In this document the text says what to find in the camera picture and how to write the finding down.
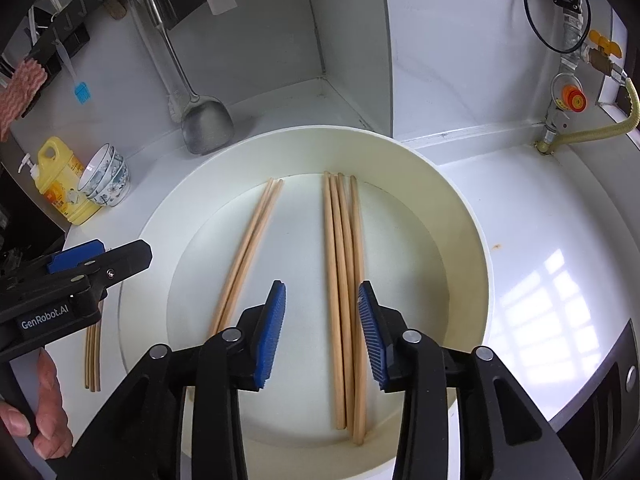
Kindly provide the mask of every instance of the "silver screw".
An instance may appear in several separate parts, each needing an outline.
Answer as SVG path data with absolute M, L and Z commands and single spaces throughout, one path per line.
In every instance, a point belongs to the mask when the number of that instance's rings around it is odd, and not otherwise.
M 227 328 L 222 333 L 222 339 L 224 339 L 228 343 L 233 343 L 238 341 L 242 337 L 242 332 L 240 332 L 237 328 Z
M 402 332 L 402 339 L 408 343 L 419 343 L 422 335 L 417 330 L 405 330 Z
M 487 348 L 486 346 L 479 346 L 476 349 L 476 355 L 479 359 L 482 359 L 482 361 L 490 361 L 494 358 L 494 353 L 490 348 Z
M 166 354 L 167 349 L 164 345 L 155 345 L 151 347 L 151 350 L 149 350 L 149 355 L 152 359 L 162 359 Z
M 629 371 L 626 373 L 626 390 L 628 392 L 630 392 L 631 389 L 636 384 L 637 376 L 638 376 L 638 370 L 636 370 L 636 367 L 632 366 L 631 368 L 629 368 Z

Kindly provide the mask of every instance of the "yellow detergent bottle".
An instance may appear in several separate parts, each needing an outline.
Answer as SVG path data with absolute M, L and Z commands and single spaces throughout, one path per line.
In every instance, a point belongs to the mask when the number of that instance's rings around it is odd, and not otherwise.
M 78 191 L 84 166 L 58 137 L 49 137 L 38 151 L 38 163 L 33 165 L 30 155 L 20 164 L 30 167 L 31 177 L 40 194 L 74 225 L 89 219 L 100 206 Z

